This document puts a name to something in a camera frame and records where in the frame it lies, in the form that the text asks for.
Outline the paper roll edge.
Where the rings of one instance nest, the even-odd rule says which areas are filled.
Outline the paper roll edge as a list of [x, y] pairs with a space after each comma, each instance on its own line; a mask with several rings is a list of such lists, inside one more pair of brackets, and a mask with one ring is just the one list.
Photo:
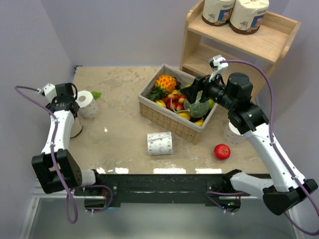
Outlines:
[[79, 118], [76, 118], [70, 132], [70, 138], [77, 137], [82, 132], [83, 126]]

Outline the brown-topped paper roll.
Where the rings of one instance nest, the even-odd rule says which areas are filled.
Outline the brown-topped paper roll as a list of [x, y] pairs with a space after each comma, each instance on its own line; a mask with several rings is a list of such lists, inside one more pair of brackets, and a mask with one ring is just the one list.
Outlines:
[[259, 30], [268, 7], [268, 0], [236, 0], [230, 17], [230, 28], [239, 34], [254, 34]]

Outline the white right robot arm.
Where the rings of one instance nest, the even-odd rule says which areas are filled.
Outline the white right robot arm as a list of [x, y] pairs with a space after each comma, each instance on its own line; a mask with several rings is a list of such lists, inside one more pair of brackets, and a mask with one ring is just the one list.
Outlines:
[[243, 73], [232, 73], [226, 84], [220, 74], [215, 79], [195, 78], [189, 87], [180, 91], [192, 104], [202, 92], [200, 102], [212, 99], [228, 110], [232, 125], [258, 152], [271, 178], [260, 179], [240, 170], [228, 173], [228, 180], [222, 183], [222, 190], [232, 196], [238, 191], [262, 199], [266, 207], [279, 216], [313, 193], [318, 185], [314, 179], [305, 176], [285, 156], [280, 144], [270, 132], [270, 122], [262, 109], [251, 101], [253, 85]]

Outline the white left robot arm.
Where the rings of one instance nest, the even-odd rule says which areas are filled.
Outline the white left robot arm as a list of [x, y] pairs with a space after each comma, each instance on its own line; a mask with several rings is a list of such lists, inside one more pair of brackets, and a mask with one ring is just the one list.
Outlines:
[[50, 194], [85, 186], [91, 195], [99, 195], [103, 183], [96, 170], [82, 171], [69, 152], [71, 130], [80, 109], [77, 88], [72, 83], [47, 84], [42, 95], [48, 99], [44, 109], [50, 115], [50, 129], [43, 150], [31, 160], [42, 189]]

